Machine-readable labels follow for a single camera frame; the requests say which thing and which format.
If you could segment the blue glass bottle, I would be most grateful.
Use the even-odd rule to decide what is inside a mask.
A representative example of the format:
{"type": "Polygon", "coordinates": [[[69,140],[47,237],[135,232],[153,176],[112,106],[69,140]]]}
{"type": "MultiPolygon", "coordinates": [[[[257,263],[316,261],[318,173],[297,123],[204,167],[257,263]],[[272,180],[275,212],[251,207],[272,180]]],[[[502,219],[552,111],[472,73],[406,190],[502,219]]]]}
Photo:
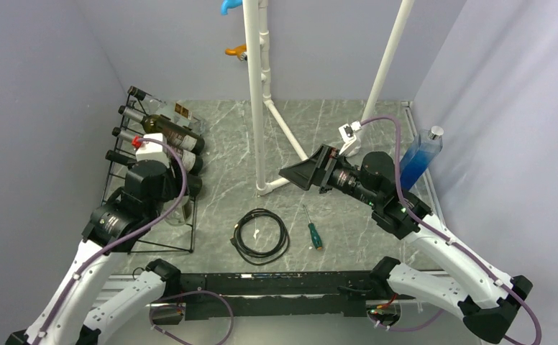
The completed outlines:
{"type": "Polygon", "coordinates": [[[433,126],[418,131],[400,161],[400,184],[410,190],[443,148],[444,129],[433,126]]]}

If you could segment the small clear glass bottle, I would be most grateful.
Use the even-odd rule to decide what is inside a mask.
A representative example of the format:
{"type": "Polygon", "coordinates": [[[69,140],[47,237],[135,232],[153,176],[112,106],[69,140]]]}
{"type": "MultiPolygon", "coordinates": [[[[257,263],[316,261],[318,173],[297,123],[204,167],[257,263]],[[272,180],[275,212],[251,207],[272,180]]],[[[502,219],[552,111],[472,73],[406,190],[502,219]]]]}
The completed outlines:
{"type": "Polygon", "coordinates": [[[165,217],[164,221],[171,226],[182,226],[186,225],[192,214],[193,202],[189,195],[185,195],[176,208],[165,217]]]}

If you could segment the clear glass liquor bottle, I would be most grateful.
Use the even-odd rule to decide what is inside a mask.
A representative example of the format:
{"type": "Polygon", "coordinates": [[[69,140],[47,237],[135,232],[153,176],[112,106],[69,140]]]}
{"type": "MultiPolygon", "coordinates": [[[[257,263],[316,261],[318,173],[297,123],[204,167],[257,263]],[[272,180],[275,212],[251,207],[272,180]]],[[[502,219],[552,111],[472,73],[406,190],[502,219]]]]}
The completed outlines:
{"type": "Polygon", "coordinates": [[[135,86],[130,86],[127,93],[137,99],[139,107],[145,114],[163,115],[173,123],[199,135],[202,135],[206,129],[204,119],[178,102],[162,100],[135,86]]]}

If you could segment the tall dark wine bottle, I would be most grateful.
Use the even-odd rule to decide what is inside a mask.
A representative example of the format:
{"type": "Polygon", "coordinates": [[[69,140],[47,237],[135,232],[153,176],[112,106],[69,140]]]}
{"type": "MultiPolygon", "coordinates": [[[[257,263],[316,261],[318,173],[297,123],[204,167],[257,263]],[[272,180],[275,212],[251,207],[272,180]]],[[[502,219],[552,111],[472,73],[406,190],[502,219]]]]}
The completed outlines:
{"type": "Polygon", "coordinates": [[[110,162],[126,166],[127,168],[131,168],[137,162],[135,158],[128,157],[113,150],[108,150],[106,152],[106,159],[110,162]]]}

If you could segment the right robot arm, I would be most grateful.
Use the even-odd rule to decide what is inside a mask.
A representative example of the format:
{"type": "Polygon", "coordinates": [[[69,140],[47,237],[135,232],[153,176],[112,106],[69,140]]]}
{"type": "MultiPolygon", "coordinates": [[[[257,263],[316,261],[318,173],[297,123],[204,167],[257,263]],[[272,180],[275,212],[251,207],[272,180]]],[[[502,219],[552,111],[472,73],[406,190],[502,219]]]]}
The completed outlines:
{"type": "Polygon", "coordinates": [[[414,194],[405,191],[402,204],[388,153],[369,152],[356,166],[337,148],[323,144],[307,160],[280,169],[279,175],[302,190],[335,189],[368,205],[372,220],[383,231],[426,253],[449,275],[440,278],[383,257],[370,271],[374,295],[407,295],[435,305],[491,344],[508,338],[532,282],[523,275],[511,277],[473,254],[414,194]]]}

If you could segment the dark green wine bottle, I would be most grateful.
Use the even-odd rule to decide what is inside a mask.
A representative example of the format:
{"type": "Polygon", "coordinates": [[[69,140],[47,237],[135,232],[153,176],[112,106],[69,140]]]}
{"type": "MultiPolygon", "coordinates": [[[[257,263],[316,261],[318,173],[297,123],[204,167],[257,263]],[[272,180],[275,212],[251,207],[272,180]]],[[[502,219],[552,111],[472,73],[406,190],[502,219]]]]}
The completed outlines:
{"type": "Polygon", "coordinates": [[[173,123],[159,114],[144,114],[128,106],[120,106],[118,113],[139,123],[146,134],[163,134],[167,143],[200,155],[205,148],[205,140],[191,130],[173,123]]]}

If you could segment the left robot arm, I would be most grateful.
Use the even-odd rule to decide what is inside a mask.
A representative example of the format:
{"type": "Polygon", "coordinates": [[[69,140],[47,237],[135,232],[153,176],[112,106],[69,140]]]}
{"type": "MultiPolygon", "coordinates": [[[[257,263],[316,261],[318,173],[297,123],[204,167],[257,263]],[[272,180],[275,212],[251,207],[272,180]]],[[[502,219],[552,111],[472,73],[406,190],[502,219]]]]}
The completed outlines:
{"type": "Polygon", "coordinates": [[[141,278],[93,306],[139,238],[202,188],[201,178],[183,174],[177,162],[128,160],[125,166],[123,186],[91,214],[73,263],[51,301],[31,326],[11,333],[7,344],[105,344],[144,305],[179,296],[180,270],[155,259],[141,278]]]}

